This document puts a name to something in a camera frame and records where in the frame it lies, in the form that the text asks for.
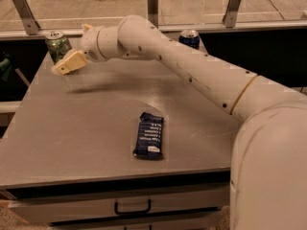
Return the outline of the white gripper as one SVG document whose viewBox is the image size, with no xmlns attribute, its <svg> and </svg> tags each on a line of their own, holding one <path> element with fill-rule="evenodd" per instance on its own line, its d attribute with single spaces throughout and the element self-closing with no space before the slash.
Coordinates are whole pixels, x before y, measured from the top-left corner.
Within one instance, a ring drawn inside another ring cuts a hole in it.
<svg viewBox="0 0 307 230">
<path fill-rule="evenodd" d="M 82 29 L 81 48 L 83 51 L 70 49 L 66 54 L 60 54 L 55 65 L 51 68 L 53 74 L 66 75 L 81 69 L 87 64 L 87 59 L 93 62 L 106 61 L 98 45 L 99 33 L 102 27 L 82 24 Z"/>
</svg>

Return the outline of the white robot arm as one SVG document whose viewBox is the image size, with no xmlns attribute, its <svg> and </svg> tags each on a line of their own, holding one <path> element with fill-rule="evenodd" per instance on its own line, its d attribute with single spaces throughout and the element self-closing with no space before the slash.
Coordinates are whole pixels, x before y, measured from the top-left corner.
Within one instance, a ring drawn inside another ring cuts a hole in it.
<svg viewBox="0 0 307 230">
<path fill-rule="evenodd" d="M 80 49 L 52 71 L 136 57 L 158 60 L 241 122 L 231 159 L 230 230 L 307 230 L 306 96 L 172 40 L 139 15 L 116 27 L 84 26 Z"/>
</svg>

